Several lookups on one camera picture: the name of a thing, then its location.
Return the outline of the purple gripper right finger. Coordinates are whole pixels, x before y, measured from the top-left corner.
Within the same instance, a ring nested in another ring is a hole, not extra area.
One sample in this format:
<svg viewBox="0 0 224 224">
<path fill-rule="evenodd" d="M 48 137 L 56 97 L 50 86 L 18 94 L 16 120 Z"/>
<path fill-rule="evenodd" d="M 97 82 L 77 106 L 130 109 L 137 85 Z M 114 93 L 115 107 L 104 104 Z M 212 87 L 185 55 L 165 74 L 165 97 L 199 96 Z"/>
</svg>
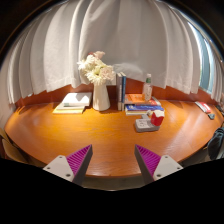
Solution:
<svg viewBox="0 0 224 224">
<path fill-rule="evenodd" d="M 182 166 L 169 155 L 159 156 L 140 145 L 135 145 L 134 154 L 145 184 L 152 183 L 182 169 Z"/>
</svg>

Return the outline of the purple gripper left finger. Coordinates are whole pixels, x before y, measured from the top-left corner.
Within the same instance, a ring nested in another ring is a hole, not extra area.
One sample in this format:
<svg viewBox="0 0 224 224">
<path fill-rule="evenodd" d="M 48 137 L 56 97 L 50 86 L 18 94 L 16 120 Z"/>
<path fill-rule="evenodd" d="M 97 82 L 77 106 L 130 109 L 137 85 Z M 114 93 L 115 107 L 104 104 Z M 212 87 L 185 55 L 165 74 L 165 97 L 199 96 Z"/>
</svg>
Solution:
<svg viewBox="0 0 224 224">
<path fill-rule="evenodd" d="M 57 156 L 44 170 L 81 186 L 92 155 L 92 145 L 88 145 L 68 156 Z"/>
</svg>

